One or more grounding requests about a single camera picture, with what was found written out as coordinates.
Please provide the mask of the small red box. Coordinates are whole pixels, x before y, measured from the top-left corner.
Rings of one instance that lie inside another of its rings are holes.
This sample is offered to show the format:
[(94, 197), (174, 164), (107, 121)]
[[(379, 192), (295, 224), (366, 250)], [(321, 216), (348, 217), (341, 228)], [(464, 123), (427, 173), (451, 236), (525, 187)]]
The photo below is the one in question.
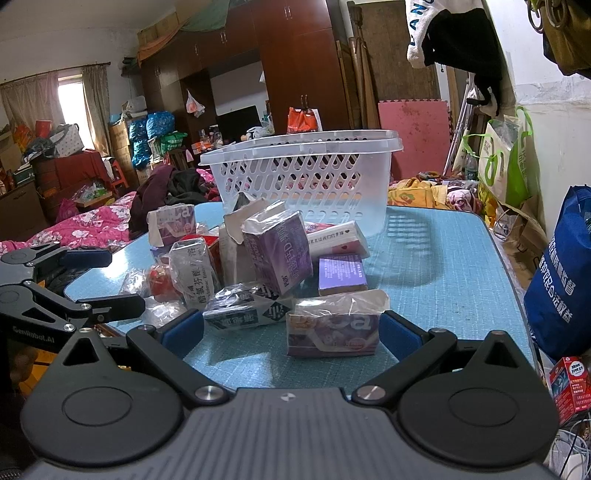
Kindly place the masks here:
[(552, 368), (549, 381), (560, 425), (590, 410), (590, 375), (581, 358), (561, 358)]

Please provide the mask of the purple tissue pack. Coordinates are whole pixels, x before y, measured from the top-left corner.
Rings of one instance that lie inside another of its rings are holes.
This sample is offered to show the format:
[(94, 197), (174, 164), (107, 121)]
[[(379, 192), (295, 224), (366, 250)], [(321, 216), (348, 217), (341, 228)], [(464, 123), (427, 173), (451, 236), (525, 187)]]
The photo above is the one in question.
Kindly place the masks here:
[(379, 289), (298, 300), (287, 315), (287, 354), (301, 358), (373, 355), (381, 315), (389, 309), (389, 295)]
[(197, 232), (194, 206), (176, 204), (160, 207), (146, 215), (148, 242), (151, 247), (172, 245), (186, 235)]

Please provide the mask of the pink floral bedding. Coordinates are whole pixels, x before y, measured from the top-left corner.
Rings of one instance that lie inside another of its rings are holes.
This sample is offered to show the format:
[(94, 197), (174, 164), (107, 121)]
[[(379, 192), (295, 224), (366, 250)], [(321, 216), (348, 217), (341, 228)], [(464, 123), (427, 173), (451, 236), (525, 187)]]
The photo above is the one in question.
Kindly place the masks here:
[(128, 193), (110, 205), (63, 220), (26, 242), (2, 241), (1, 254), (56, 242), (71, 249), (89, 247), (116, 252), (131, 242), (128, 222), (135, 195), (135, 192)]

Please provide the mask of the white torn open carton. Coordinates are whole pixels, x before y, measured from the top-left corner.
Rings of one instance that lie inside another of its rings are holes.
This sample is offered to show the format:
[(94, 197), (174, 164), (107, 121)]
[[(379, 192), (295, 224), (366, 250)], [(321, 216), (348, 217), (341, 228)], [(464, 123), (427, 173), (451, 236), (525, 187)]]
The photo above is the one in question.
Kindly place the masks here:
[(254, 199), (240, 192), (235, 197), (232, 210), (224, 215), (223, 223), (219, 226), (219, 251), (225, 286), (256, 280), (256, 271), (243, 240), (242, 225), (246, 219), (269, 205), (266, 199)]

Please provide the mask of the grey black box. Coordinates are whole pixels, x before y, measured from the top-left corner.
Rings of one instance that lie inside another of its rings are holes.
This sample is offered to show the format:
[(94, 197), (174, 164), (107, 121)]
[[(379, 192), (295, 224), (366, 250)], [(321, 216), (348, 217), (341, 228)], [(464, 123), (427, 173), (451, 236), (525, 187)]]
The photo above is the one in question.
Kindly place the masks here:
[(249, 282), (217, 292), (202, 316), (218, 331), (235, 331), (284, 322), (293, 308), (293, 296), (280, 296), (263, 284)]

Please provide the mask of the purple box upright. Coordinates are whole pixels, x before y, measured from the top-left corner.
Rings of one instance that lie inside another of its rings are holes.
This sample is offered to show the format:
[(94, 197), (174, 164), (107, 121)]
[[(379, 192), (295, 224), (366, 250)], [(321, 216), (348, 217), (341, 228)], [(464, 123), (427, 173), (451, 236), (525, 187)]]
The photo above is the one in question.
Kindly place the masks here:
[(301, 212), (287, 210), (283, 201), (247, 218), (242, 237), (256, 278), (274, 293), (286, 295), (314, 274)]

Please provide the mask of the green white tote bag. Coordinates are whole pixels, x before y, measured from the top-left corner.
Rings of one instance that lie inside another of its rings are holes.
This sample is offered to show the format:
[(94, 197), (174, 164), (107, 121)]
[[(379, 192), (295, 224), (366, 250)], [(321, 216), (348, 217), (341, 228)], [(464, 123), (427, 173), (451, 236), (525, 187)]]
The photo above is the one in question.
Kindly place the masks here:
[(484, 134), (462, 138), (464, 151), (478, 160), (478, 178), (497, 201), (520, 208), (532, 197), (528, 150), (534, 128), (529, 112), (518, 105), (515, 116), (492, 119)]

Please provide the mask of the purple tissue pack front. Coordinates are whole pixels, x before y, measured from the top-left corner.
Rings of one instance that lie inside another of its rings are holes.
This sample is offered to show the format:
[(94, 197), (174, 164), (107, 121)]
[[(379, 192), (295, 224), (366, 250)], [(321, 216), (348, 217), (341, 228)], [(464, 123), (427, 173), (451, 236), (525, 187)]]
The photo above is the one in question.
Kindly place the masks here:
[(373, 355), (381, 315), (389, 309), (389, 295), (379, 289), (298, 300), (287, 315), (287, 354), (301, 358)]

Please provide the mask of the white pink long box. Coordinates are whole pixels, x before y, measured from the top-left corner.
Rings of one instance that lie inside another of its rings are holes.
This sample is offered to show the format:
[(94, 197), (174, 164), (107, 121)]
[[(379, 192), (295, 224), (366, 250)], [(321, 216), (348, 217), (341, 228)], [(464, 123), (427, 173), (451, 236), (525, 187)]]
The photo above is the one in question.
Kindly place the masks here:
[(370, 257), (367, 239), (355, 221), (331, 226), (308, 234), (311, 260), (329, 255), (356, 254)]

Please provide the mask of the dark red wooden wardrobe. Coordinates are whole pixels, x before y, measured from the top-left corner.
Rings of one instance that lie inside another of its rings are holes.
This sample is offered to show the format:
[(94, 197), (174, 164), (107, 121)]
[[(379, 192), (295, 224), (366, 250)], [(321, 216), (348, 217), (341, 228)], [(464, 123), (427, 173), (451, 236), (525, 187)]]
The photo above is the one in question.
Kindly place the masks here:
[(191, 140), (215, 121), (211, 78), (260, 61), (276, 133), (308, 101), (327, 130), (353, 125), (342, 77), (346, 29), (337, 1), (247, 1), (221, 29), (179, 30), (140, 63), (147, 107), (166, 110)]

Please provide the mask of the small purple flat box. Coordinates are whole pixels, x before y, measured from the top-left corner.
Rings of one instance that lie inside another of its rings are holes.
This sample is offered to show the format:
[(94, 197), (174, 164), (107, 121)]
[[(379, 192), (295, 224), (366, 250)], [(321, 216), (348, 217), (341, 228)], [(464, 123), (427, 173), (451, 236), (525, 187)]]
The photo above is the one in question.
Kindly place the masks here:
[(359, 254), (329, 255), (318, 262), (318, 294), (351, 293), (368, 289), (363, 260)]

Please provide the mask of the orange yellow quilt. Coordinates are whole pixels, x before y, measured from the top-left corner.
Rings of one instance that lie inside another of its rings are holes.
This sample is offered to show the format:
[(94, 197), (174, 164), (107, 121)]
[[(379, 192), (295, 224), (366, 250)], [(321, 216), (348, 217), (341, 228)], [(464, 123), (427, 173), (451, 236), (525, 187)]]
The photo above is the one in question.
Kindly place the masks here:
[(447, 186), (414, 177), (401, 180), (389, 187), (388, 205), (451, 210), (447, 196)]

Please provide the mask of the translucent white plastic basket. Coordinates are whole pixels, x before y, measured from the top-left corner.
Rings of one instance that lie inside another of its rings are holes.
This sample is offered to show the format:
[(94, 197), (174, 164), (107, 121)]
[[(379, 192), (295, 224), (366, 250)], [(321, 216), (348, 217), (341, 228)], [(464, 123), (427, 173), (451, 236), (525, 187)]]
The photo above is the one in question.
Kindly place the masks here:
[(393, 130), (338, 130), (256, 138), (200, 156), (224, 210), (243, 192), (283, 201), (305, 221), (355, 221), (367, 237), (386, 222), (391, 162), (404, 150)]

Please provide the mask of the blue fabric shopping bag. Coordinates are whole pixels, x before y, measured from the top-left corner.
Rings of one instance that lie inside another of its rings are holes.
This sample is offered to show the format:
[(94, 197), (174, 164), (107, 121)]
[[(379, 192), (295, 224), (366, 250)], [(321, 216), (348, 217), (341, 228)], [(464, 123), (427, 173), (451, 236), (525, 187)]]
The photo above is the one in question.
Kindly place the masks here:
[(553, 360), (590, 350), (590, 271), (590, 188), (573, 186), (524, 298), (533, 339)]

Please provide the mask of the white black hanging garment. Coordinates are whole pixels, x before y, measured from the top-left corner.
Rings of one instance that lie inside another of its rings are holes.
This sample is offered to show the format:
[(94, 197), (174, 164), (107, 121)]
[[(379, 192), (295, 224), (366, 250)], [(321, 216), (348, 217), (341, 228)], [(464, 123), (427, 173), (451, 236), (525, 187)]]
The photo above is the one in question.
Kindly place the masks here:
[(410, 42), (407, 60), (415, 69), (441, 64), (474, 75), (467, 102), (496, 118), (503, 105), (504, 60), (494, 25), (481, 1), (407, 1)]

